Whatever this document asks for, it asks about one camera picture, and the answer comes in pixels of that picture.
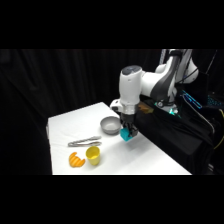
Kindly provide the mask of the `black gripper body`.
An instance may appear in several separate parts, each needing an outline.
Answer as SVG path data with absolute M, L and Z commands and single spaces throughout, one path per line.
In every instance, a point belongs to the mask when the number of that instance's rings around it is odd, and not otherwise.
M 124 128 L 126 128 L 127 130 L 129 131 L 133 131 L 136 129 L 135 127 L 135 115 L 134 114 L 131 114 L 131 115 L 128 115 L 128 114 L 124 114 L 122 113 L 121 114 L 121 117 L 120 117 L 120 120 L 121 120 L 121 124 Z

